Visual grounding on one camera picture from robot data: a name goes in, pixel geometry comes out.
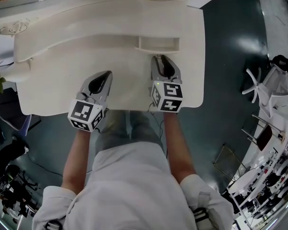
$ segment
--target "forearm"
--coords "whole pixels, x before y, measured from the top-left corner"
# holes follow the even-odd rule
[[[90,133],[79,130],[76,133],[71,151],[68,155],[61,187],[72,190],[75,194],[82,191],[85,185]]]
[[[175,113],[164,113],[164,126],[169,166],[180,183],[190,174],[196,174],[191,154]]]

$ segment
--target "white chair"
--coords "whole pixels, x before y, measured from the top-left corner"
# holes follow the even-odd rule
[[[250,75],[254,85],[248,90],[244,90],[242,94],[254,91],[255,93],[252,103],[255,102],[257,95],[259,95],[260,108],[262,108],[264,113],[271,118],[273,116],[273,107],[277,102],[276,97],[288,96],[288,72],[285,72],[276,65],[273,65],[273,68],[262,83],[259,83],[261,78],[260,68],[257,79],[255,79],[249,69],[247,69],[246,72]]]

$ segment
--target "white shirt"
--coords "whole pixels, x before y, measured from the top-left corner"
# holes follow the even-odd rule
[[[190,175],[180,185],[159,145],[128,144],[97,154],[87,186],[78,195],[49,186],[33,218],[33,230],[59,220],[64,230],[196,230],[191,209],[209,192],[207,212],[219,230],[230,230],[231,203]]]

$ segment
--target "dark floor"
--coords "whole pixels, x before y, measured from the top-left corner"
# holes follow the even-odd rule
[[[213,0],[203,11],[206,30],[204,101],[199,108],[182,109],[179,118],[198,174],[221,192],[229,181],[212,164],[223,143],[229,144],[240,159],[247,152],[250,142],[241,127],[259,108],[251,104],[249,96],[241,95],[240,88],[244,79],[248,79],[244,73],[246,67],[267,65],[266,32],[259,0]],[[160,122],[162,114],[156,115]],[[150,119],[159,132],[155,120],[151,116]],[[5,123],[1,126],[10,139],[12,130]],[[74,134],[75,129],[66,114],[43,117],[26,137],[29,156],[48,170],[62,173]],[[97,132],[91,136],[89,165],[94,159],[97,136]],[[60,176],[32,164],[27,155],[18,158],[16,163],[42,188],[61,183]]]

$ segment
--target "shirt sleeve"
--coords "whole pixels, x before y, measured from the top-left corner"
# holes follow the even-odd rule
[[[205,208],[209,218],[218,225],[219,230],[230,230],[233,224],[233,206],[215,190],[209,187],[198,175],[187,176],[180,187],[192,211],[199,207],[199,195],[210,195]]]
[[[67,210],[75,197],[76,194],[66,188],[46,187],[42,206],[33,218],[33,230],[45,230],[46,224],[51,220],[57,220],[63,226]]]

